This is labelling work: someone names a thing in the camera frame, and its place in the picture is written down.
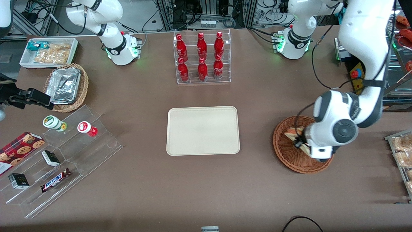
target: brown table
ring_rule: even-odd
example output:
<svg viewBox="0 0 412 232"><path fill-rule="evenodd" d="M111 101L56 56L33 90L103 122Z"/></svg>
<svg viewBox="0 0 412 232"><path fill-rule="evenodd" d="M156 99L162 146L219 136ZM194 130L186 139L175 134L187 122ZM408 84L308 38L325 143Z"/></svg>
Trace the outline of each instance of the brown table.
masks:
<svg viewBox="0 0 412 232"><path fill-rule="evenodd" d="M347 80L344 66L334 61L337 30L315 51L318 75L330 86ZM313 38L324 31L318 28ZM196 232L206 225L222 232L272 232L294 215L313 218L325 231L412 231L412 206L394 204L406 203L407 192L383 139L411 128L409 113L385 113L340 148L327 170L299 174L276 157L272 133L326 91L315 80L310 53L288 60L250 31L232 30L232 82L178 86L172 38L150 34L141 59L127 66L114 65L100 50L99 38L77 38L75 62L90 78L85 103L102 115L124 148L34 219L24 219L17 205L1 200L2 232ZM22 68L18 85L42 89L49 73ZM226 105L238 110L238 154L167 155L169 109ZM6 113L0 145L24 131L45 132L41 121L50 111L27 106L8 107ZM318 229L299 219L287 231Z"/></svg>

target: clear acrylic display stand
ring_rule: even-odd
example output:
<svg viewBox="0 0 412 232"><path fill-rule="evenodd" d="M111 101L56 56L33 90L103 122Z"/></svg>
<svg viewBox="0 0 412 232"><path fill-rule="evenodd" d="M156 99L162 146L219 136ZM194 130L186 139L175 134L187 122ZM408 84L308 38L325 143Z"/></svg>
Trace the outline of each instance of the clear acrylic display stand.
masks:
<svg viewBox="0 0 412 232"><path fill-rule="evenodd" d="M25 218L33 218L119 151L123 146L106 130L99 117L98 113L84 105L63 119L67 123L65 131L50 129L44 133L48 146L43 145L28 159L0 177L0 191L7 204L19 204ZM81 121L90 122L98 129L98 134L90 137L78 132L77 125ZM47 165L41 154L44 150L54 152L61 164L57 167ZM71 175L42 193L40 186L66 168L69 168ZM8 178L11 173L24 174L30 187L24 190L13 189Z"/></svg>
<svg viewBox="0 0 412 232"><path fill-rule="evenodd" d="M223 33L223 41L224 45L224 53L222 57L223 62L223 77L220 80L216 80L213 78L213 63L215 62L215 41L216 41L216 33L221 31ZM199 65L199 55L197 54L197 33L200 31L179 31L178 33L174 33L173 38L173 49L175 53L175 66L176 66L176 78L178 84L194 84L194 83L222 83L222 82L230 82L232 80L231 77L231 52L230 52L230 30L207 30L201 31L204 33L204 39L207 44L207 59L206 65L208 67L208 80L206 82L201 82L199 80L199 74L197 67ZM182 39L186 44L187 48L187 57L188 60L186 63L187 69L189 71L189 81L183 82L179 76L178 71L178 58L179 55L176 49L176 35L181 34Z"/></svg>

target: red bottle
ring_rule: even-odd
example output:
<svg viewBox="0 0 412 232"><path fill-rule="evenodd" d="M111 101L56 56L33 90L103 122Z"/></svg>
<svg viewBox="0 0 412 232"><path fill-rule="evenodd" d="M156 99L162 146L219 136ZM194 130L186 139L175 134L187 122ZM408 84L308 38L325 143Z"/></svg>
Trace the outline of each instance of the red bottle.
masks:
<svg viewBox="0 0 412 232"><path fill-rule="evenodd" d="M218 31L216 33L216 41L215 41L215 57L216 55L220 55L220 57L223 57L223 46L225 45L223 39L223 33L221 31Z"/></svg>
<svg viewBox="0 0 412 232"><path fill-rule="evenodd" d="M183 61L183 58L179 57L178 59L178 71L179 71L179 75L180 78L183 82L188 82L189 81L189 72L187 70L187 66Z"/></svg>
<svg viewBox="0 0 412 232"><path fill-rule="evenodd" d="M201 82L206 82L207 81L207 66L205 64L204 58L199 58L199 66L197 67L197 70L199 72L199 80Z"/></svg>
<svg viewBox="0 0 412 232"><path fill-rule="evenodd" d="M207 56L207 45L204 39L204 34L202 32L199 32L199 34L197 34L197 53L199 54L200 58L204 58L206 59Z"/></svg>
<svg viewBox="0 0 412 232"><path fill-rule="evenodd" d="M215 56L215 62L213 63L213 77L216 80L222 79L223 76L223 62L220 55Z"/></svg>
<svg viewBox="0 0 412 232"><path fill-rule="evenodd" d="M177 44L176 44L176 49L178 50L178 55L179 55L179 57L183 58L184 62L186 62L187 61L187 49L186 49L185 42L183 42L183 40L182 40L182 35L177 34L176 39L178 41Z"/></svg>

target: round wicker basket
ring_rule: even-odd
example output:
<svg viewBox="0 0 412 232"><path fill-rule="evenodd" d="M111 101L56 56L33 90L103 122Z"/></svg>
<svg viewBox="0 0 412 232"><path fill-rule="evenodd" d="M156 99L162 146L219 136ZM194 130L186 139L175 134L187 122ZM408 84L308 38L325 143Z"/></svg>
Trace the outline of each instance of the round wicker basket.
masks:
<svg viewBox="0 0 412 232"><path fill-rule="evenodd" d="M325 170L331 163L333 156L325 163L318 162L306 155L301 149L296 148L293 141L284 135L286 130L295 126L295 118L295 116L286 118L276 126L273 133L273 147L276 155L288 168L299 173L310 174ZM299 116L297 125L306 127L314 122L313 118Z"/></svg>
<svg viewBox="0 0 412 232"><path fill-rule="evenodd" d="M87 77L87 73L84 69L78 64L67 64L57 69L68 69L68 68L77 68L82 72L80 77L79 89L77 91L76 101L71 105L54 105L53 110L58 111L61 113L67 113L79 108L86 98L87 95L87 88L89 87L89 78ZM47 86L49 85L50 77L52 74L50 73L49 77L46 80L46 84L43 87L43 92L46 92Z"/></svg>

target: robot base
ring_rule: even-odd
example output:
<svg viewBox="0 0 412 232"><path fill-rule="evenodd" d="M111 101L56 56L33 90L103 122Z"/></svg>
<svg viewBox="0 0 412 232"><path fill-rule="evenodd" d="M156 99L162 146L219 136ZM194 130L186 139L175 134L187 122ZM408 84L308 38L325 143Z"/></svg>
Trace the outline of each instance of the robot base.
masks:
<svg viewBox="0 0 412 232"><path fill-rule="evenodd" d="M106 49L109 58L117 65L126 65L140 58L142 41L137 41L136 37L131 35L125 34L123 36L126 39L126 46L118 55L110 54Z"/></svg>
<svg viewBox="0 0 412 232"><path fill-rule="evenodd" d="M289 41L288 33L290 30L291 28L286 28L272 36L272 41L278 43L273 44L273 50L275 53L280 53L288 59L299 59L308 51L310 41L308 41L306 45L304 43L301 43L302 46L298 44L297 46L300 48L296 48L292 42Z"/></svg>

